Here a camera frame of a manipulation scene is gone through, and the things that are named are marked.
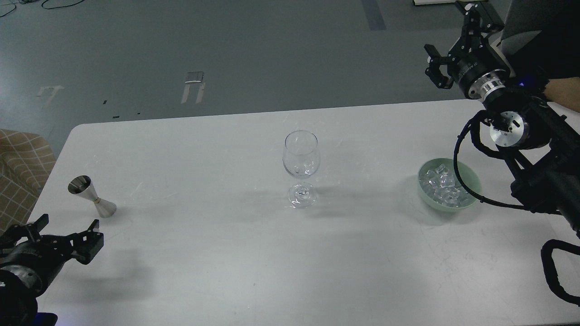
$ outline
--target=cable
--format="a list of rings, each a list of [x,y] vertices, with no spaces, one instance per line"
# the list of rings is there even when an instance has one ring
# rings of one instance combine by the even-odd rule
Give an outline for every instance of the cable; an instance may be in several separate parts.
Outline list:
[[[484,197],[483,195],[478,194],[477,192],[472,190],[469,186],[467,186],[465,184],[465,182],[463,181],[463,178],[461,178],[461,174],[459,173],[459,166],[458,166],[459,148],[461,147],[461,143],[465,139],[465,136],[467,136],[467,134],[472,131],[472,129],[478,129],[478,128],[474,128],[474,124],[478,125],[479,123],[481,123],[483,121],[483,119],[487,118],[488,116],[489,116],[489,112],[487,112],[485,110],[479,111],[472,119],[470,119],[467,122],[467,124],[463,127],[463,130],[461,130],[461,133],[459,134],[459,136],[457,136],[457,142],[455,143],[455,150],[453,151],[453,170],[455,172],[455,176],[457,177],[457,180],[459,181],[461,186],[463,186],[463,188],[465,188],[465,190],[470,195],[472,195],[473,197],[478,199],[480,202],[484,202],[486,204],[490,204],[490,205],[498,206],[498,207],[503,207],[503,208],[513,208],[513,209],[519,209],[522,211],[528,211],[528,209],[526,209],[522,205],[506,204],[504,202],[495,201],[495,200],[489,199],[487,197]],[[562,215],[558,211],[538,212],[538,213]]]
[[[12,8],[12,10],[10,10],[9,12],[5,13],[4,15],[0,16],[0,18],[7,16],[9,13],[13,12],[14,10],[16,10],[16,4],[14,2],[12,2],[12,0],[10,0],[10,3],[14,6],[14,8]]]
[[[44,4],[45,4],[45,3],[47,3],[47,2],[49,2],[49,1],[50,1],[50,0],[44,0],[44,1],[41,3],[41,7],[43,7],[44,9],[48,9],[48,10],[51,10],[51,9],[58,9],[58,8],[67,8],[67,7],[72,7],[72,6],[75,6],[75,5],[77,5],[77,4],[81,3],[81,2],[84,2],[85,0],[80,0],[79,2],[73,3],[72,5],[66,5],[66,6],[59,6],[59,7],[50,7],[50,8],[47,8],[47,7],[45,7],[45,6],[44,6]]]

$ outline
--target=ice cube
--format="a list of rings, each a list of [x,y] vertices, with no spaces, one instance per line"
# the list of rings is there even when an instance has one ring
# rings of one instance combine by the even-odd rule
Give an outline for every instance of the ice cube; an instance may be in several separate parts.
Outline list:
[[[449,204],[454,207],[459,204],[459,195],[461,192],[455,188],[451,188],[448,193],[443,196],[443,204]]]
[[[427,177],[427,180],[435,177],[437,175],[437,172],[433,171],[433,170],[429,170],[427,171],[427,173],[425,173],[425,176]]]
[[[445,166],[445,164],[441,164],[435,169],[435,173],[442,175],[444,173],[449,173],[449,169]]]
[[[451,173],[444,173],[439,180],[442,188],[455,187],[455,177]]]
[[[446,188],[437,188],[435,189],[435,194],[433,196],[433,199],[438,202],[439,204],[441,204],[442,202],[445,201],[445,198],[447,197],[447,195],[449,194],[450,190],[446,189]]]
[[[437,188],[441,187],[440,179],[441,179],[441,177],[439,175],[435,175],[431,179],[429,179],[427,182],[429,183],[431,188],[437,189]]]

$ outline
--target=glass stem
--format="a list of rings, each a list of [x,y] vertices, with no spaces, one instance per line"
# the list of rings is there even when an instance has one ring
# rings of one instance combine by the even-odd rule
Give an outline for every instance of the glass stem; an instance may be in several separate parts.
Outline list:
[[[296,190],[296,197],[298,199],[305,199],[308,197],[308,188],[307,187],[300,187],[298,188],[298,190]]]

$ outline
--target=bowl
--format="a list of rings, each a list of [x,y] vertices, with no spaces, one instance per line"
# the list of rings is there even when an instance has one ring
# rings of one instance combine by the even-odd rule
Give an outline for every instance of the bowl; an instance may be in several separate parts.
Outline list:
[[[449,171],[451,172],[453,171],[453,160],[449,158],[435,158],[433,160],[425,162],[419,169],[419,173],[417,174],[417,187],[419,188],[419,196],[421,197],[421,199],[423,199],[423,201],[432,208],[447,213],[457,213],[462,209],[473,206],[478,200],[475,199],[470,194],[466,195],[467,199],[462,201],[458,207],[449,207],[437,202],[435,199],[432,198],[432,195],[424,191],[424,189],[421,187],[419,179],[421,178],[421,176],[426,174],[427,171],[429,170],[435,171],[435,169],[437,169],[437,167],[439,167],[441,164],[445,164],[445,166],[448,167]],[[457,166],[459,168],[461,178],[463,179],[463,182],[465,182],[465,185],[467,185],[467,187],[471,188],[473,191],[481,193],[481,182],[477,177],[477,174],[475,174],[475,172],[473,172],[473,170],[469,168],[469,166],[461,162],[457,162]]]

